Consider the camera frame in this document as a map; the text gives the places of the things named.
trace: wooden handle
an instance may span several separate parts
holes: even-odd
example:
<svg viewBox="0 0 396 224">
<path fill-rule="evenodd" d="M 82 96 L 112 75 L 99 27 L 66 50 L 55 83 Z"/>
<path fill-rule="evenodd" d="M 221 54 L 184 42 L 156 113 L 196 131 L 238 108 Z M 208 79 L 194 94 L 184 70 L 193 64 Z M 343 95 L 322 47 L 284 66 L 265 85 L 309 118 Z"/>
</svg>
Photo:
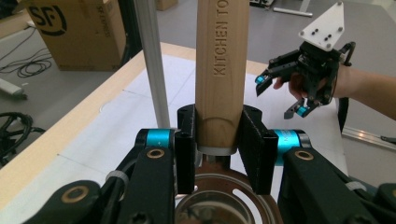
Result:
<svg viewBox="0 0 396 224">
<path fill-rule="evenodd" d="M 198 150 L 236 151 L 248 47 L 248 0 L 199 0 L 196 90 Z"/>
</svg>

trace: person's arm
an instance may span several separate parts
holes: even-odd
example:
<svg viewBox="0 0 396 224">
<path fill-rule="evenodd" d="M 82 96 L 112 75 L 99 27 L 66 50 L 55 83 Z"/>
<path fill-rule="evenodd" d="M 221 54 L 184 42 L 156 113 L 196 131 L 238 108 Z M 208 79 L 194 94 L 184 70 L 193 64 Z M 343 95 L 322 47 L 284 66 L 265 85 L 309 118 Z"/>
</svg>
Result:
<svg viewBox="0 0 396 224">
<path fill-rule="evenodd" d="M 303 82 L 303 76 L 297 74 L 290 79 L 290 93 L 297 99 L 306 97 Z M 274 88 L 279 89 L 282 85 L 282 80 L 278 79 Z M 396 77 L 364 72 L 341 65 L 334 97 L 354 99 L 396 120 Z"/>
</svg>

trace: metal pole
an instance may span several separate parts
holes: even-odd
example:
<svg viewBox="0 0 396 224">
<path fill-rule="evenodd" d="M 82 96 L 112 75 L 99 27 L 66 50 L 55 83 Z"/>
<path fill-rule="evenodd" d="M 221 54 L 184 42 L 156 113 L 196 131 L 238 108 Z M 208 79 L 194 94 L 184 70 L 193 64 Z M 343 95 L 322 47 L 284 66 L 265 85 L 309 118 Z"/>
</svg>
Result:
<svg viewBox="0 0 396 224">
<path fill-rule="evenodd" d="M 163 58 L 154 0 L 134 0 L 158 128 L 170 128 Z"/>
</svg>

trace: printed logo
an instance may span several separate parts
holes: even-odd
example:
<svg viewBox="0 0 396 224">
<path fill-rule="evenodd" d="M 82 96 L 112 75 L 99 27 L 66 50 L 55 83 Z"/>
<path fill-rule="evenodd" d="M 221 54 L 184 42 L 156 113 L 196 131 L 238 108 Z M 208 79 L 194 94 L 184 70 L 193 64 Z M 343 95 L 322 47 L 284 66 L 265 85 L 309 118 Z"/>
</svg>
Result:
<svg viewBox="0 0 396 224">
<path fill-rule="evenodd" d="M 29 11 L 43 35 L 63 35 L 66 32 L 66 19 L 58 7 L 29 7 Z"/>
</svg>

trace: cardboard box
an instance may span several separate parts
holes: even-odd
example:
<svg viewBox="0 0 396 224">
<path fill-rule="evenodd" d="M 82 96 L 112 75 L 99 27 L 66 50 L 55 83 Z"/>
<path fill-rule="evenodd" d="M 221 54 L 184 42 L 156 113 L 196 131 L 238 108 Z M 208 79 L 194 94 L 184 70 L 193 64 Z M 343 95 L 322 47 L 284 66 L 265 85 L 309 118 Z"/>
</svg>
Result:
<svg viewBox="0 0 396 224">
<path fill-rule="evenodd" d="M 177 0 L 156 0 L 157 10 L 164 11 L 177 4 Z"/>
<path fill-rule="evenodd" d="M 125 32 L 117 0 L 23 0 L 61 70 L 114 71 Z"/>
</svg>

